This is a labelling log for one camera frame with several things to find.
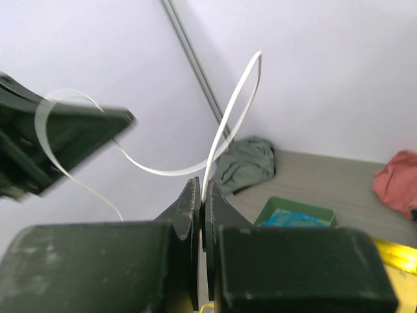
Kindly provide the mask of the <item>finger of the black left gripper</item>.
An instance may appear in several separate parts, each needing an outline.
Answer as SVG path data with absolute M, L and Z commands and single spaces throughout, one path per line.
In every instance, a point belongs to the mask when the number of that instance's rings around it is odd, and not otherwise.
M 1 196 L 39 195 L 62 172 L 43 152 L 35 132 L 35 112 L 42 97 L 1 73 Z M 47 135 L 53 154 L 67 171 L 134 124 L 126 108 L 60 102 L 52 109 Z

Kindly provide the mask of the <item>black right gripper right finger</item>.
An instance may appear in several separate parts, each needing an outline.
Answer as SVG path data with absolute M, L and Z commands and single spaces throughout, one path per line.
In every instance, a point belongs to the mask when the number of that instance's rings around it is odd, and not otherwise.
M 354 228 L 255 226 L 214 181 L 201 188 L 208 298 L 216 312 L 395 312 L 371 237 Z

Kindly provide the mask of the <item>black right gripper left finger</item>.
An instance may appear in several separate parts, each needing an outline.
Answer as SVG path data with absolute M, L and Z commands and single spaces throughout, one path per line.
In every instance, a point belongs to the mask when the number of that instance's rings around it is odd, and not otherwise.
M 24 228 L 1 261 L 2 312 L 195 312 L 198 178 L 149 221 Z

